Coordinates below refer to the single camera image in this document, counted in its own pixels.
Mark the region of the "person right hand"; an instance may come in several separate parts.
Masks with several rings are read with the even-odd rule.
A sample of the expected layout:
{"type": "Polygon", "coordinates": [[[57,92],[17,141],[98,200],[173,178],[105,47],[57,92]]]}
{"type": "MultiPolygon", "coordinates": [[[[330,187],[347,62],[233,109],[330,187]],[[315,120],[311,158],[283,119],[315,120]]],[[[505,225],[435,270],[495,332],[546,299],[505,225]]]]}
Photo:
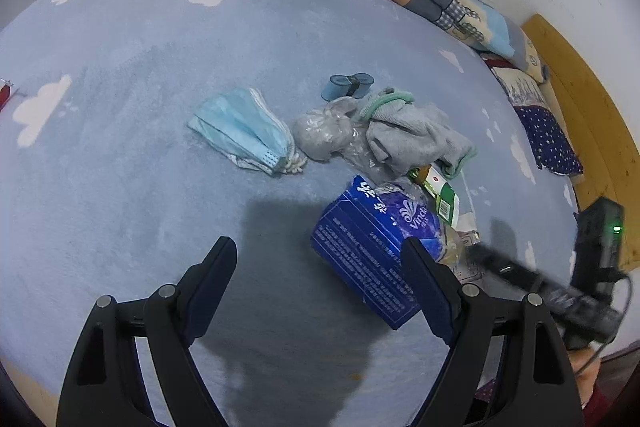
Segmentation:
{"type": "Polygon", "coordinates": [[[601,360],[592,348],[570,350],[567,355],[574,372],[580,403],[585,407],[593,395],[601,360]]]}

